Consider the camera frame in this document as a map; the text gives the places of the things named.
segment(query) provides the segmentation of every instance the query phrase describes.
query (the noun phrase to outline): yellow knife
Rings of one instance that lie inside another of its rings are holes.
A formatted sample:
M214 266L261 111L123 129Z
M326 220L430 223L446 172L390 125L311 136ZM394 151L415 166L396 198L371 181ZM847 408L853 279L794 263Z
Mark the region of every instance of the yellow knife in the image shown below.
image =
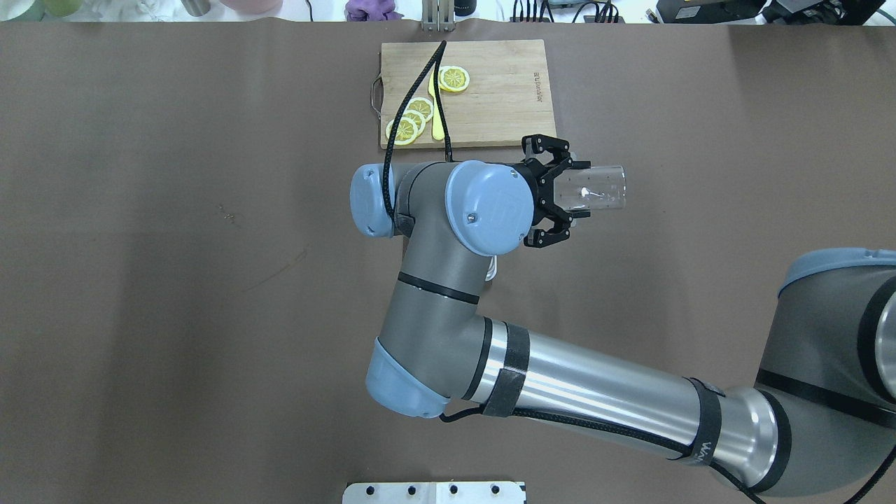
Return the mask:
M444 140L445 131L442 129L442 113L439 110L439 104L435 102L435 81L433 76L435 70L429 75L429 96L433 97L433 140L437 142Z

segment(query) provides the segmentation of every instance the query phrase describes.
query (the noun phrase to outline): light blue joint cover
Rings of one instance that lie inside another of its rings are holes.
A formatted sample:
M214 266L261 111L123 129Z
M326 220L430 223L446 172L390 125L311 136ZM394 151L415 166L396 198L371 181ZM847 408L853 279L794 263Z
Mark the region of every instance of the light blue joint cover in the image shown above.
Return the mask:
M367 370L367 392L377 403L408 416L435 418L444 413L450 400L420 383L380 344L374 342L374 356Z
M867 248L823 248L800 256L787 270L787 279L778 290L781 295L788 285L810 274L851 268L854 266L896 266L896 251Z
M389 194L395 207L395 174L389 168ZM375 238L392 237L392 219L383 206L383 164L366 164L355 171L349 191L351 217L361 234Z
M535 202L529 184L513 168L464 161L445 184L445 211L464 247L480 256L500 256L529 233Z

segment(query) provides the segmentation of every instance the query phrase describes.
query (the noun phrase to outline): wooden cutting board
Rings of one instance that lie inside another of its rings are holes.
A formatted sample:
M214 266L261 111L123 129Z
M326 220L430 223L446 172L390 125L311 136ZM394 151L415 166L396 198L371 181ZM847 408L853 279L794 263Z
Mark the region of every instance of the wooden cutting board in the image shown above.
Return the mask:
M436 42L383 44L382 148L387 140L386 125L437 47ZM525 135L556 136L544 40L448 42L442 65L462 66L470 73L465 91L442 91L452 146L519 145ZM431 100L428 84L427 77L414 96ZM396 148L442 148L442 142L433 140L431 125L430 120L414 143Z

